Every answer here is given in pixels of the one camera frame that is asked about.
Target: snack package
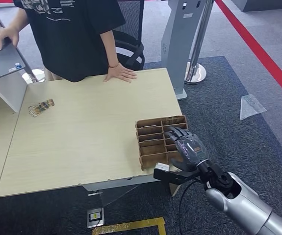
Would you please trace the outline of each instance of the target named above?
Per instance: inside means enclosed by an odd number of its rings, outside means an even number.
[[[37,117],[49,107],[54,106],[54,103],[52,99],[48,99],[45,102],[39,103],[37,105],[30,106],[29,113],[33,117]]]

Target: black office chair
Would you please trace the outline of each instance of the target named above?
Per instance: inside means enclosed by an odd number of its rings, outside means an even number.
[[[126,23],[113,30],[116,47],[129,51],[123,53],[124,50],[119,50],[117,53],[118,59],[126,68],[134,71],[142,70],[145,62],[143,54],[144,47],[141,42],[144,0],[118,2]]]

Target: bracelet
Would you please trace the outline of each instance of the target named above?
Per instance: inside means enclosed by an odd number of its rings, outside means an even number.
[[[116,67],[118,67],[118,65],[119,65],[120,64],[120,62],[119,62],[118,61],[118,63],[116,64],[116,65],[115,65],[115,66],[110,66],[110,65],[108,65],[110,68],[112,68],[112,69],[114,69],[114,68],[116,68]]]

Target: dark blue carpet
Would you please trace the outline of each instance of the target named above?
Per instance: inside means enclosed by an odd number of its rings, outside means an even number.
[[[261,115],[239,121],[241,96],[247,92],[224,57],[200,59],[207,78],[186,85],[180,101],[190,130],[211,158],[233,172],[282,216],[282,147]],[[157,68],[160,63],[146,64]],[[106,224],[164,217],[168,235],[179,234],[178,208],[184,187],[175,198],[161,182],[143,184],[105,208]],[[98,204],[82,187],[0,198],[0,235],[87,235],[86,209]],[[243,231],[205,198],[202,186],[188,190],[182,225],[187,235],[240,235]],[[158,234],[156,228],[115,235]]]

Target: stanchion post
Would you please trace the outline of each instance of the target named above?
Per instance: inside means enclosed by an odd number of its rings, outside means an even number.
[[[206,77],[206,70],[200,64],[197,63],[202,45],[206,35],[207,25],[212,13],[214,0],[207,0],[206,6],[202,13],[201,23],[197,31],[196,39],[195,41],[190,63],[184,82],[187,84],[195,84],[201,82]]]

